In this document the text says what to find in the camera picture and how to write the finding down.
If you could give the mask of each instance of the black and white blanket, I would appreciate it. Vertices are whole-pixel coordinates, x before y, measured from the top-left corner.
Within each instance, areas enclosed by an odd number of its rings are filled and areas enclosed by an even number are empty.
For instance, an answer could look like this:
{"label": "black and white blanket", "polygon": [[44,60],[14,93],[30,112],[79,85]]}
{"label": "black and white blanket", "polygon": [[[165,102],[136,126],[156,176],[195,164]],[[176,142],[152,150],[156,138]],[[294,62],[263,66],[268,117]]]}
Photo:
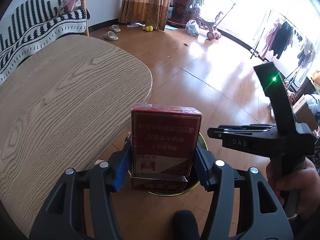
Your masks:
{"label": "black and white blanket", "polygon": [[0,22],[0,85],[19,64],[67,33],[84,33],[83,9],[57,17],[62,0],[28,0]]}

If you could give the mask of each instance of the oval tabletop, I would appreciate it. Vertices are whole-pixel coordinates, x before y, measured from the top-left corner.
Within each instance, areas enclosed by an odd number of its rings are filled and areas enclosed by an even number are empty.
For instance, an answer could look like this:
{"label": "oval tabletop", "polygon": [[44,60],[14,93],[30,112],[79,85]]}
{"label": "oval tabletop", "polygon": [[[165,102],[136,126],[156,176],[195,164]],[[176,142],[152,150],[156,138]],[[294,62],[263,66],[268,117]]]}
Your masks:
{"label": "oval tabletop", "polygon": [[141,61],[81,35],[42,48],[0,85],[0,199],[26,236],[63,171],[90,168],[151,86]]}

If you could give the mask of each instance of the hanging clothes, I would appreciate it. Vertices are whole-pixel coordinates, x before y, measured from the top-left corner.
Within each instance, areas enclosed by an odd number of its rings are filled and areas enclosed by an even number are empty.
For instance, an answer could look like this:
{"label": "hanging clothes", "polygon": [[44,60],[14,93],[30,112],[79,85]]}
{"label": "hanging clothes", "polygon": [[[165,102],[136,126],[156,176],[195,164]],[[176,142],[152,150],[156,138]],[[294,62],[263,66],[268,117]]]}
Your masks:
{"label": "hanging clothes", "polygon": [[261,58],[265,58],[267,51],[271,51],[273,42],[275,40],[276,33],[281,28],[281,24],[279,22],[280,22],[280,19],[278,18],[278,20],[276,20],[273,23],[273,27],[268,31],[268,33],[264,37],[266,40],[266,45],[264,46],[264,48],[262,49],[262,51],[260,53]]}
{"label": "hanging clothes", "polygon": [[284,47],[284,50],[286,50],[289,45],[292,47],[292,45],[293,45],[293,33],[294,33],[294,31],[292,29],[291,32],[290,32],[290,35],[288,37],[288,40],[287,40],[287,46]]}
{"label": "hanging clothes", "polygon": [[309,63],[312,62],[315,59],[315,57],[315,47],[313,46],[312,42],[307,39],[307,41],[302,46],[301,52],[297,56],[297,58],[299,59],[299,69],[310,68],[311,65]]}
{"label": "hanging clothes", "polygon": [[292,34],[293,27],[288,22],[284,22],[276,33],[275,40],[272,45],[273,56],[277,55],[277,59],[281,57],[282,52],[287,48],[288,39]]}

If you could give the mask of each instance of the black handheld device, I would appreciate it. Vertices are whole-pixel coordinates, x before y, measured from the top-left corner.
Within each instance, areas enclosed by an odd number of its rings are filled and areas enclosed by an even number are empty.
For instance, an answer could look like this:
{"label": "black handheld device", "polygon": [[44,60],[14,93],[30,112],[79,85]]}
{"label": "black handheld device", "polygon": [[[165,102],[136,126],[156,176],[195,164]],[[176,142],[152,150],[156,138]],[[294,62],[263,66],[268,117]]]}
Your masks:
{"label": "black handheld device", "polygon": [[[279,179],[292,171],[305,168],[305,156],[314,154],[314,138],[307,124],[297,123],[284,88],[280,72],[272,62],[254,70],[264,93],[270,98],[276,124],[244,126],[220,125],[209,128],[210,138],[221,139],[222,146],[233,150],[269,157]],[[299,191],[282,191],[287,217],[295,214]]]}

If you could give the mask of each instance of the baby stroller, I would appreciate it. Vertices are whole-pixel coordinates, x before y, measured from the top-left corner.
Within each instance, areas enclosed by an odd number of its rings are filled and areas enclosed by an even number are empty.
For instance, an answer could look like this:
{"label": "baby stroller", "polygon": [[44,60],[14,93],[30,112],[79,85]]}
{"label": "baby stroller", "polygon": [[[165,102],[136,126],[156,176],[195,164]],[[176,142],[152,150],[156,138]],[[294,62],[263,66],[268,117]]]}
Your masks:
{"label": "baby stroller", "polygon": [[231,9],[225,15],[223,14],[223,12],[219,12],[218,15],[215,17],[215,22],[207,22],[206,20],[201,18],[200,17],[200,8],[198,6],[195,8],[194,18],[195,18],[197,24],[199,25],[199,28],[201,28],[201,24],[203,24],[209,29],[209,32],[207,33],[207,38],[209,40],[221,38],[221,33],[217,30],[217,26],[224,19],[224,17],[226,17],[227,14],[233,9],[233,7],[235,5],[236,5],[236,3],[233,4]]}

